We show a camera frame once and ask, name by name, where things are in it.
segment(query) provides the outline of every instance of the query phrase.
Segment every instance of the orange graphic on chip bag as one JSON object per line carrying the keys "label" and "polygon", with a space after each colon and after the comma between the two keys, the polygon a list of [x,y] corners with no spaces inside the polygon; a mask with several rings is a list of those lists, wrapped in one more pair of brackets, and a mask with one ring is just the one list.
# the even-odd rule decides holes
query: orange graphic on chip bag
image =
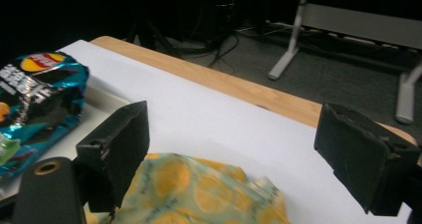
{"label": "orange graphic on chip bag", "polygon": [[0,122],[4,121],[4,117],[10,112],[9,105],[6,103],[0,103]]}
{"label": "orange graphic on chip bag", "polygon": [[52,53],[34,54],[22,60],[21,68],[27,72],[41,72],[59,65],[65,58],[63,55]]}

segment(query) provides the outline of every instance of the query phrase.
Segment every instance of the white tabletop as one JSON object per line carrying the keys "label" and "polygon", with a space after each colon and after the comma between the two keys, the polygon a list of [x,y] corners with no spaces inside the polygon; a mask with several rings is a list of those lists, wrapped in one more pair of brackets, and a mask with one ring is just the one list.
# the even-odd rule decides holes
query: white tabletop
{"label": "white tabletop", "polygon": [[175,152],[267,176],[286,198],[292,223],[406,223],[366,215],[314,150],[316,129],[85,41],[61,51],[91,71],[90,86],[129,102],[147,101],[149,152]]}

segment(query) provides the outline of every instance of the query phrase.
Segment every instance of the snack packet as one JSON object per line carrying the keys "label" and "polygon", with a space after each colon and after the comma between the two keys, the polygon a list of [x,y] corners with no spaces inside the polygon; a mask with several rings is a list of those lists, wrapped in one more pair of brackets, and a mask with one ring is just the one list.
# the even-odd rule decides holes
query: snack packet
{"label": "snack packet", "polygon": [[0,187],[79,124],[88,77],[61,52],[0,67]]}

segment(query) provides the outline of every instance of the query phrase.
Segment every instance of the metal ring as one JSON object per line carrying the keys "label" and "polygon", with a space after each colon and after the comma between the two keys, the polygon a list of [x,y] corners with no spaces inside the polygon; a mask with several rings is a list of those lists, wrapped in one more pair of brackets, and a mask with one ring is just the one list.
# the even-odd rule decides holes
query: metal ring
{"label": "metal ring", "polygon": [[49,174],[49,173],[56,171],[61,166],[62,166],[62,164],[59,161],[56,161],[56,160],[45,162],[45,163],[37,166],[34,170],[34,173],[36,175],[39,175],[39,176],[46,175],[46,174]]}

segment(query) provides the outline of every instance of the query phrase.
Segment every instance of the patterned cloth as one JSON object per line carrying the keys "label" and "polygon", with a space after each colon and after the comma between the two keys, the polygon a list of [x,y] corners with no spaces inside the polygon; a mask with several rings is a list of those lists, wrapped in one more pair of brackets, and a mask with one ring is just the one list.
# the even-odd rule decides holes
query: patterned cloth
{"label": "patterned cloth", "polygon": [[[89,224],[106,214],[86,208]],[[282,193],[268,178],[247,180],[240,168],[174,153],[149,154],[112,223],[290,223]]]}

